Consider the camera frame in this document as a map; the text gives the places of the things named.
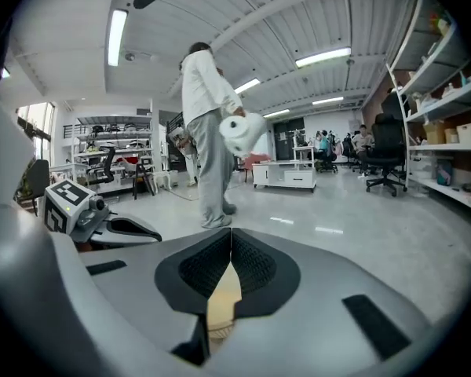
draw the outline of box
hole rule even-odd
[[[445,143],[445,124],[442,122],[429,123],[424,125],[426,140],[428,144],[444,144]]]
[[[445,129],[445,141],[447,142],[447,144],[457,144],[458,143],[457,129]]]
[[[457,127],[458,142],[461,144],[471,144],[471,123],[462,124]]]

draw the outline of white shirt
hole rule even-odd
[[[181,64],[183,84],[181,100],[185,127],[193,120],[212,110],[223,108],[233,113],[243,106],[230,83],[218,74],[213,55],[200,50],[186,56]]]

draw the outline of ceiling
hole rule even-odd
[[[246,108],[262,114],[331,110],[312,102],[344,96],[358,108],[396,54],[413,0],[25,0],[14,17],[0,100],[14,108],[40,101],[181,110],[178,64],[197,41],[212,45],[218,67],[240,86]],[[129,16],[118,67],[107,66],[111,13]],[[352,56],[298,69],[297,59],[350,46]],[[124,54],[133,53],[132,62]]]

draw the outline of stool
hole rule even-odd
[[[158,178],[162,178],[162,179],[166,179],[166,178],[167,178],[167,188],[168,188],[169,190],[171,190],[171,176],[170,176],[170,172],[168,172],[168,171],[153,172],[152,175],[153,175],[152,183],[153,183],[153,186],[154,186],[156,192],[159,192],[159,187],[157,186],[157,179],[158,179]]]

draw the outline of floor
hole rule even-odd
[[[471,288],[471,213],[439,194],[411,188],[391,197],[380,186],[365,192],[365,178],[340,168],[318,174],[314,193],[254,188],[234,173],[227,199],[238,206],[232,226],[278,235],[340,254],[409,298],[431,322],[452,312]],[[180,174],[172,192],[133,201],[121,196],[112,209],[140,216],[165,240],[202,232],[199,196]],[[210,300],[210,325],[232,318],[240,298],[232,267]]]

